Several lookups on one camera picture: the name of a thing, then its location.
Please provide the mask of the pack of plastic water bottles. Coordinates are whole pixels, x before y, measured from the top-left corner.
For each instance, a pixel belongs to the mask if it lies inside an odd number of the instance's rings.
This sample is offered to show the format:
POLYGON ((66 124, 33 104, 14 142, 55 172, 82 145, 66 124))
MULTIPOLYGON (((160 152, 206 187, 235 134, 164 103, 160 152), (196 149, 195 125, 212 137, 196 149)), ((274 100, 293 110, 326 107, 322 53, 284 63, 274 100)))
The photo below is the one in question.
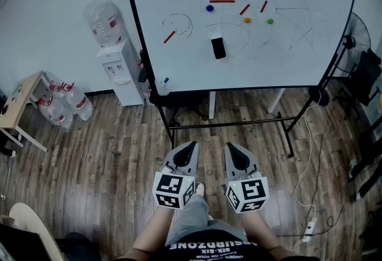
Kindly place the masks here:
POLYGON ((46 73, 41 79, 45 90, 39 96, 38 109, 52 125, 69 131, 76 117, 83 121, 91 118, 94 106, 75 83, 46 73))

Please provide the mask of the black floor fan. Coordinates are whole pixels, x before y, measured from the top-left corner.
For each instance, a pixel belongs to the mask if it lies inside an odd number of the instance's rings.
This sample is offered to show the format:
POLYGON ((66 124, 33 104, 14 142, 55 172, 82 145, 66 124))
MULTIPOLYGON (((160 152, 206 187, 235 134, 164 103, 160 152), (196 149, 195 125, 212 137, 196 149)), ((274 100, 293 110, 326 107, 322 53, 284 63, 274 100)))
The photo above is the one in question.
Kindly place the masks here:
POLYGON ((340 46, 335 53, 335 62, 329 71, 330 79, 348 77, 359 63, 361 53, 371 47, 371 38, 363 20, 351 13, 340 46))

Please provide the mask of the black and white whiteboard eraser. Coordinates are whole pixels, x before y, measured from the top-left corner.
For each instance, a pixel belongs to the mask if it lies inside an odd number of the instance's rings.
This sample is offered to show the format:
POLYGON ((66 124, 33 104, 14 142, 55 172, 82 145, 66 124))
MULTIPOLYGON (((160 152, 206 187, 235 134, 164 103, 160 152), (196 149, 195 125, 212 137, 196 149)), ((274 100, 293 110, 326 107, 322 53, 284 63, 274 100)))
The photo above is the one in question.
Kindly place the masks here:
POLYGON ((226 57, 226 50, 224 47, 223 37, 220 35, 214 35, 211 38, 212 48, 214 56, 217 60, 223 59, 226 57))

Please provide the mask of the person's grey trousers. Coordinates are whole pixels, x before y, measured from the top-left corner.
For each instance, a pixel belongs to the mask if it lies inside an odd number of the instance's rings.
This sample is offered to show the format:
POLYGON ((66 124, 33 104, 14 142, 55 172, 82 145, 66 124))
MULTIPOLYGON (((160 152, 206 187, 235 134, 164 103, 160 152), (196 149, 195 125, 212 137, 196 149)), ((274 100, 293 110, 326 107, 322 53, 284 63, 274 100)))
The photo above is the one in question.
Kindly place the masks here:
POLYGON ((209 220, 209 207, 205 198, 200 194, 191 197, 185 208, 180 212, 171 227, 166 245, 179 242, 183 237, 199 231, 225 231, 228 234, 246 241, 243 228, 231 226, 222 220, 209 220))

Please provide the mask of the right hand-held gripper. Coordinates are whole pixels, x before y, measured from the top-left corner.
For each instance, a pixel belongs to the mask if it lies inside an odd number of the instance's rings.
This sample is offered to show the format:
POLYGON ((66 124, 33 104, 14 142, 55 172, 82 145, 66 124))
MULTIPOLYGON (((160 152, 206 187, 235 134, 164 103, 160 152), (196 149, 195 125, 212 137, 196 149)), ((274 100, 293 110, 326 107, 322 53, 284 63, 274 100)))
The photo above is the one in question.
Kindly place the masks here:
POLYGON ((231 142, 224 146, 224 156, 224 193, 229 204, 238 214, 260 210, 269 199, 269 185, 258 169, 257 158, 248 149, 231 142))

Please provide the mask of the white water dispenser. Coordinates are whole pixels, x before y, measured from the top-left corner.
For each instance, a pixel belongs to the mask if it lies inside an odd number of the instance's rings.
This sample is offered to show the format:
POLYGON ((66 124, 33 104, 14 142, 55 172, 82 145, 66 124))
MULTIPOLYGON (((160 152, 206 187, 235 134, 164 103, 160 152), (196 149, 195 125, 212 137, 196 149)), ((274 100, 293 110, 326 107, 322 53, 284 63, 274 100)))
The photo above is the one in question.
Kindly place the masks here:
POLYGON ((127 38, 114 46, 101 47, 97 57, 121 105, 143 105, 143 91, 138 81, 138 57, 131 40, 127 38))

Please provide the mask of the beige wooden chair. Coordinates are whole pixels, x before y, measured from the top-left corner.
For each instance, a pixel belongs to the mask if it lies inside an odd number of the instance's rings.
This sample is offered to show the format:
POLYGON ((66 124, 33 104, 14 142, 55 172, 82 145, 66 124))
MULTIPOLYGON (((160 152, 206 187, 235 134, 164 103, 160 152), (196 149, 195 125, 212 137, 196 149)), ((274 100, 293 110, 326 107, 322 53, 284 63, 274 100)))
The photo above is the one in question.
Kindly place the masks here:
POLYGON ((32 208, 18 202, 11 207, 9 216, 16 227, 39 235, 51 261, 66 261, 53 235, 32 208))

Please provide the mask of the person's left forearm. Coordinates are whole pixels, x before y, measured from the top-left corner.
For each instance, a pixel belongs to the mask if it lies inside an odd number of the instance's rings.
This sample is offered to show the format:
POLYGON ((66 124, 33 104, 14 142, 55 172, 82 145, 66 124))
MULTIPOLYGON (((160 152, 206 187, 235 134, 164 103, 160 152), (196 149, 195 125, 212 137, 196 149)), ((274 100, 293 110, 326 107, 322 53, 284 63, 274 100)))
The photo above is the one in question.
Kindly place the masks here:
POLYGON ((133 248, 146 254, 153 254, 162 248, 171 227, 174 209, 157 207, 153 216, 133 244, 133 248))

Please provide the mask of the large clear water jug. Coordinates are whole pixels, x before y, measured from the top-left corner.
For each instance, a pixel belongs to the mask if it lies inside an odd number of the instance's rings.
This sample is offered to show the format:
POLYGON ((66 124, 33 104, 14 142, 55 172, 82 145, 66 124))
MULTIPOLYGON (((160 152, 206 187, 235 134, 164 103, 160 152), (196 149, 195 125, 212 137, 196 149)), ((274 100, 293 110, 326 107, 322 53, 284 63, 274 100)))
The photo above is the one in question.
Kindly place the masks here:
POLYGON ((122 13, 111 0, 91 1, 85 7, 84 17, 101 47, 111 47, 128 38, 122 13))

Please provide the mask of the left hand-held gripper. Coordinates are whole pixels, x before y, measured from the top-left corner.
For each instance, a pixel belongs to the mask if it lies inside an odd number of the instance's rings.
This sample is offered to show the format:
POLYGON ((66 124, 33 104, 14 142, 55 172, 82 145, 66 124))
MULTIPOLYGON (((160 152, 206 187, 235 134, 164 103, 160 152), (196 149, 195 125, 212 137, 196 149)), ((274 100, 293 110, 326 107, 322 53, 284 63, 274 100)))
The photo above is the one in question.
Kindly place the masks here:
POLYGON ((194 175, 198 161, 198 142, 183 143, 168 153, 164 159, 166 166, 155 173, 153 181, 152 193, 157 206, 184 209, 196 192, 194 175))

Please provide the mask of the spray bottle on tray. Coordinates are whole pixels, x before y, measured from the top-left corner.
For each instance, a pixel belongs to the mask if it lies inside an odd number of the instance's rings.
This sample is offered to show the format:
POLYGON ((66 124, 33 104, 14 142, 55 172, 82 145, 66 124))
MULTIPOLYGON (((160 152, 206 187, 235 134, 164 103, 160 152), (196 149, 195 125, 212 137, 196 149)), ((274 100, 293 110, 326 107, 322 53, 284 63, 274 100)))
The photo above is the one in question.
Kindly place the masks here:
POLYGON ((169 95, 170 93, 170 90, 168 88, 168 83, 166 84, 161 84, 161 82, 164 80, 165 78, 155 78, 155 85, 156 85, 156 88, 157 88, 157 92, 160 96, 167 96, 169 95))

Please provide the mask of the person's right forearm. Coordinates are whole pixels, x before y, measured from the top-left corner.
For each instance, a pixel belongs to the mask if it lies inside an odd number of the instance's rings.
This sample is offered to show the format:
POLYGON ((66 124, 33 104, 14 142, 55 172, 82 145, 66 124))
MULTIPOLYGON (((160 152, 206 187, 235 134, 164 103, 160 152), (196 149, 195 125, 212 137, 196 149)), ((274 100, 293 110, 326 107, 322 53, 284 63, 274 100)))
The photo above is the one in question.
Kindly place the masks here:
POLYGON ((284 248, 259 211, 241 213, 247 239, 265 248, 277 261, 299 254, 284 248))

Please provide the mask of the small light wooden table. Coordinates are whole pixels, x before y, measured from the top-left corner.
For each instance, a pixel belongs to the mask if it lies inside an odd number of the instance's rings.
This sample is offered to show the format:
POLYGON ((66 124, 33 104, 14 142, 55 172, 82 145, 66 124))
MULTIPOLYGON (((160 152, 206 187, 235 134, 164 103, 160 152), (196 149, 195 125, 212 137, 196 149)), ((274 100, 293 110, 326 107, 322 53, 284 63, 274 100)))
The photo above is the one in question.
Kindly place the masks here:
POLYGON ((50 87, 50 82, 47 80, 43 71, 39 71, 25 79, 22 79, 13 89, 13 92, 7 98, 4 108, 6 111, 4 113, 0 112, 0 132, 6 135, 12 142, 14 142, 19 147, 23 148, 24 144, 17 138, 13 137, 8 131, 16 130, 22 137, 31 142, 34 146, 39 148, 43 152, 47 152, 47 148, 40 144, 37 140, 31 137, 27 132, 25 132, 20 126, 19 121, 24 112, 24 109, 28 103, 31 103, 36 109, 36 97, 34 92, 39 82, 42 81, 47 89, 50 87))

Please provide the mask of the white power strip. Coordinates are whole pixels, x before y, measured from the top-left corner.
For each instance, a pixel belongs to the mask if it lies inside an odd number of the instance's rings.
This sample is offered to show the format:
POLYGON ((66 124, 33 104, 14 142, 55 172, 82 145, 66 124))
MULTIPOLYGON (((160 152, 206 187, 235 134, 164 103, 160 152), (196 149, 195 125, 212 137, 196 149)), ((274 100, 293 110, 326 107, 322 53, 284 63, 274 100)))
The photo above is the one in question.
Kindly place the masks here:
POLYGON ((310 241, 310 238, 313 235, 313 230, 314 230, 316 222, 317 222, 317 218, 313 217, 310 220, 310 222, 307 224, 306 229, 304 231, 304 236, 302 238, 302 242, 309 242, 310 241))

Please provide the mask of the white table leg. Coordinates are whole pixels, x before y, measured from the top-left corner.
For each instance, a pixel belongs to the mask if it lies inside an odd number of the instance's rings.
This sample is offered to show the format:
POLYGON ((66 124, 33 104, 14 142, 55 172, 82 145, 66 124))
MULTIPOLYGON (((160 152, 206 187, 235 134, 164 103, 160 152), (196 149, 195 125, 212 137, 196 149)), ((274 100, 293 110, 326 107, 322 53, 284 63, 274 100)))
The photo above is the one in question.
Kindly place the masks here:
POLYGON ((273 113, 273 111, 275 110, 276 106, 278 105, 284 91, 285 91, 285 88, 279 89, 279 91, 277 92, 277 95, 275 96, 275 98, 273 99, 273 101, 271 102, 270 106, 267 109, 268 113, 273 113))
POLYGON ((216 98, 216 92, 210 91, 209 92, 209 112, 208 112, 208 119, 214 119, 215 114, 215 98, 216 98))

